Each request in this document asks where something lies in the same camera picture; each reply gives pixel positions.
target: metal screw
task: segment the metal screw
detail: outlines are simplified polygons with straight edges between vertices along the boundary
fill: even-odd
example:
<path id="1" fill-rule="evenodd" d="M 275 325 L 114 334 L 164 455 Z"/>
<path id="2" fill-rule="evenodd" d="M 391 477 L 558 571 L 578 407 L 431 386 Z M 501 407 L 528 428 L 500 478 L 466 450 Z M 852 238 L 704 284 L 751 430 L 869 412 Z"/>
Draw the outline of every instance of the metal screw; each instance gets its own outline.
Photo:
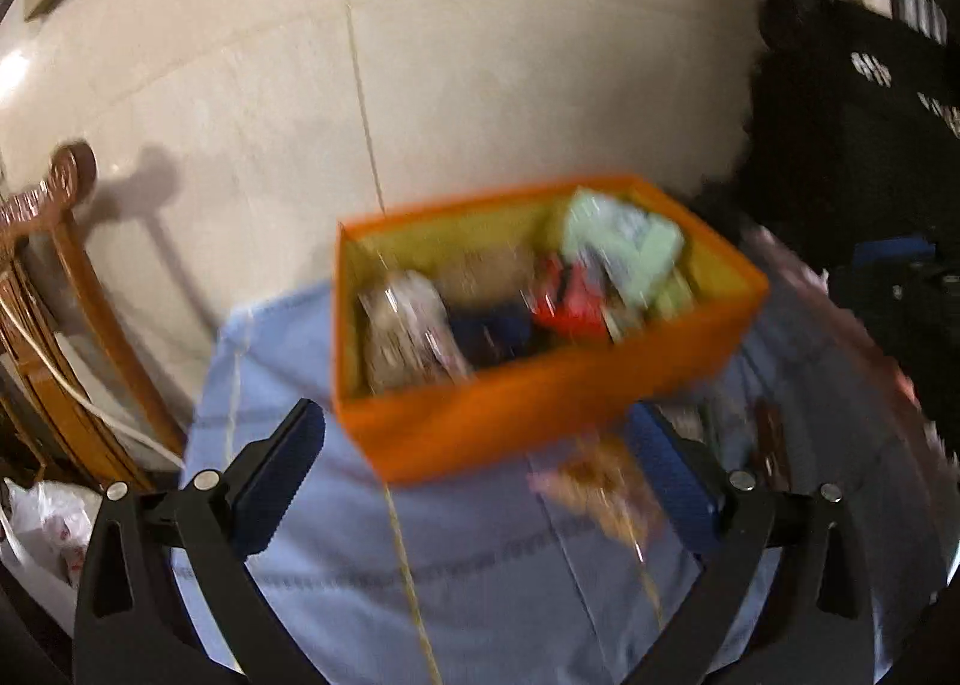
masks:
<path id="1" fill-rule="evenodd" d="M 128 490 L 130 488 L 128 488 L 127 482 L 113 482 L 112 485 L 107 487 L 107 498 L 111 501 L 119 501 L 120 498 L 126 496 Z"/>
<path id="2" fill-rule="evenodd" d="M 193 477 L 193 486 L 198 490 L 212 490 L 220 484 L 220 475 L 215 471 L 202 471 Z"/>
<path id="3" fill-rule="evenodd" d="M 757 487 L 757 479 L 754 475 L 747 471 L 734 471 L 731 472 L 728 477 L 728 481 L 731 483 L 731 486 L 741 491 L 742 493 L 749 493 L 753 488 Z"/>
<path id="4" fill-rule="evenodd" d="M 820 495 L 824 497 L 825 501 L 829 501 L 830 503 L 839 503 L 840 499 L 843 498 L 843 493 L 840 492 L 840 488 L 829 482 L 820 486 Z"/>

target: carved wooden scroll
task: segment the carved wooden scroll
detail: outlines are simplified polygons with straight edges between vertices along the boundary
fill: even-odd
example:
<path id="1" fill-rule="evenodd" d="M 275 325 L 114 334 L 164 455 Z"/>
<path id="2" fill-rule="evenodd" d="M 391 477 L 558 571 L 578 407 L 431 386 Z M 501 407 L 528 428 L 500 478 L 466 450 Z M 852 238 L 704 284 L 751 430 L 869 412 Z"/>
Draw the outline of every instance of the carved wooden scroll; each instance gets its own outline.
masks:
<path id="1" fill-rule="evenodd" d="M 0 271 L 17 271 L 19 264 L 14 258 L 16 243 L 32 232 L 48 232 L 54 243 L 56 255 L 64 266 L 67 280 L 77 297 L 83 315 L 103 349 L 107 360 L 113 365 L 119 378 L 130 390 L 133 400 L 140 408 L 144 418 L 155 431 L 157 441 L 160 441 L 173 453 L 184 452 L 185 436 L 166 408 L 160 393 L 150 380 L 136 354 L 128 344 L 117 318 L 104 296 L 103 287 L 93 271 L 88 255 L 80 245 L 77 226 L 74 223 L 72 208 L 85 198 L 93 188 L 97 177 L 97 165 L 93 151 L 85 142 L 71 143 L 59 148 L 51 158 L 49 173 L 40 183 L 19 192 L 0 204 Z M 5 289 L 0 289 L 0 297 L 8 299 Z M 38 300 L 35 293 L 25 293 L 28 298 Z M 42 319 L 32 318 L 32 327 L 40 329 Z M 37 336 L 32 327 L 32 334 Z M 59 349 L 51 351 L 59 365 L 66 366 L 66 361 L 59 355 Z M 115 444 L 112 433 L 99 422 L 90 418 L 96 424 L 98 438 L 102 442 L 102 450 L 113 453 Z M 133 461 L 126 457 L 124 463 L 135 477 L 139 469 L 133 466 Z"/>

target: white cord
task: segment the white cord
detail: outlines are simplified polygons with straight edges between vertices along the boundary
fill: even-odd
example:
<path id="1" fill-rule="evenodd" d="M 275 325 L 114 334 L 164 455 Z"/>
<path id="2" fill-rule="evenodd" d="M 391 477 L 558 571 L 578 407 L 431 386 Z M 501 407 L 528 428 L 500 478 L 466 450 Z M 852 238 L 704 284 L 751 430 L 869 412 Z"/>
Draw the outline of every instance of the white cord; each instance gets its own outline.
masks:
<path id="1" fill-rule="evenodd" d="M 40 358 L 43 364 L 47 367 L 47 370 L 49 370 L 51 375 L 53 375 L 53 378 L 56 379 L 56 383 L 58 383 L 59 385 L 61 385 L 62 388 L 64 388 L 64 392 L 66 392 L 66 394 L 69 394 L 69 396 L 72 397 L 73 400 L 75 400 L 83 408 L 88 410 L 94 417 L 97 417 L 98 419 L 102 420 L 103 423 L 107 427 L 109 427 L 109 429 L 116 430 L 118 433 L 121 433 L 127 436 L 128 439 L 133 439 L 133 441 L 136 441 L 137 443 L 144 445 L 144 447 L 150 448 L 150 450 L 153 450 L 155 453 L 157 453 L 161 457 L 165 457 L 167 460 L 173 463 L 177 468 L 181 469 L 181 471 L 186 468 L 186 466 L 184 465 L 184 461 L 181 460 L 179 455 L 172 453 L 164 445 L 157 444 L 157 442 L 155 442 L 154 439 L 152 439 L 150 436 L 145 436 L 135 427 L 132 427 L 129 424 L 122 423 L 121 421 L 107 414 L 107 412 L 102 410 L 102 408 L 100 408 L 99 406 L 94 405 L 94 403 L 90 402 L 90 400 L 88 400 L 82 392 L 80 392 L 69 381 L 67 381 L 64 378 L 64 376 L 61 374 L 61 372 L 56 369 L 56 366 L 54 365 L 53 361 L 45 354 L 44 351 L 42 351 L 42 349 L 40 349 L 40 346 L 34 340 L 34 337 L 32 337 L 32 335 L 30 335 L 30 333 L 27 332 L 27 328 L 21 325 L 21 323 L 19 322 L 16 316 L 13 316 L 13 311 L 11 311 L 11 308 L 7 306 L 6 301 L 4 301 L 3 298 L 0 298 L 0 306 L 3 307 L 4 313 L 7 314 L 7 319 L 11 321 L 14 327 L 16 327 L 17 332 L 19 332 L 20 335 L 23 336 L 23 340 L 26 341 L 28 344 L 30 344 L 30 348 L 37 353 L 37 356 Z"/>

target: open box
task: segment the open box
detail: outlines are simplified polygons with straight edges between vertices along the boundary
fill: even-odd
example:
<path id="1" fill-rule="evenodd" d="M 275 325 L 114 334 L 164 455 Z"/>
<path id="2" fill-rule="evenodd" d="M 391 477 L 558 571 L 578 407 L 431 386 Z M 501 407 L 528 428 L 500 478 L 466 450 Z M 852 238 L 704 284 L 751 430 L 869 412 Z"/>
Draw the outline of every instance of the open box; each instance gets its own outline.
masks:
<path id="1" fill-rule="evenodd" d="M 430 276 L 469 250 L 527 244 L 555 252 L 580 187 L 627 199 L 676 222 L 680 269 L 697 306 L 620 344 L 564 346 L 466 383 L 373 396 L 363 367 L 365 316 L 357 295 L 386 269 Z M 415 482 L 492 463 L 612 423 L 642 397 L 716 373 L 762 305 L 765 276 L 678 202 L 636 177 L 586 178 L 397 211 L 340 226 L 334 303 L 334 408 L 379 477 Z"/>

